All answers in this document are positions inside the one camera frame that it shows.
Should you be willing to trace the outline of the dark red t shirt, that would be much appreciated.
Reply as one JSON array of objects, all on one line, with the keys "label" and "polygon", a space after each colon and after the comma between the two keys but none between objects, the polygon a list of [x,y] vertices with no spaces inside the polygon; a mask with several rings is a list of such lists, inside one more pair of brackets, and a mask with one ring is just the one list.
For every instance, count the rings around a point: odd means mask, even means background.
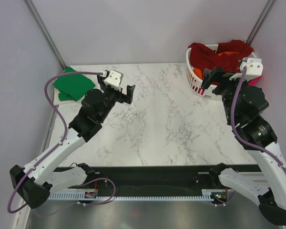
[{"label": "dark red t shirt", "polygon": [[203,71],[222,68],[224,71],[238,71],[235,52],[216,53],[201,43],[192,43],[188,48],[191,48],[189,62],[196,69]]}]

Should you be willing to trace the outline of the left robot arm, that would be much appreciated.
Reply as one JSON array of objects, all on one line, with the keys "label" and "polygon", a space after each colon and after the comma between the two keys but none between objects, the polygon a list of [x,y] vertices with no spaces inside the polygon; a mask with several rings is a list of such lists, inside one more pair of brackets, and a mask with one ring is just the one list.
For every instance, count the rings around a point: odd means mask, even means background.
[{"label": "left robot arm", "polygon": [[86,92],[79,113],[66,125],[66,130],[56,143],[25,166],[14,165],[10,169],[14,188],[12,195],[19,194],[31,209],[38,208],[51,194],[63,189],[94,185],[93,171],[85,163],[64,172],[55,172],[55,169],[100,131],[116,103],[131,104],[133,101],[134,85],[127,86],[124,94],[119,76],[99,75],[97,78],[100,89]]}]

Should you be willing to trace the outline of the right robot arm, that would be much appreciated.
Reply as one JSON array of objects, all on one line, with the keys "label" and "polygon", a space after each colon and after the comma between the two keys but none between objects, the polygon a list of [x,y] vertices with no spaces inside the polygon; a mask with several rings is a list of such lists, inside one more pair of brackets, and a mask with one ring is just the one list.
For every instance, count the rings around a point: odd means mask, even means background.
[{"label": "right robot arm", "polygon": [[269,106],[265,94],[261,88],[248,84],[246,72],[244,68],[239,79],[232,79],[232,73],[221,68],[205,69],[202,88],[209,88],[213,82],[218,84],[212,92],[222,98],[227,124],[257,162],[268,186],[257,184],[224,163],[210,170],[208,180],[215,188],[223,185],[251,200],[270,223],[286,226],[286,161],[273,128],[261,116]]}]

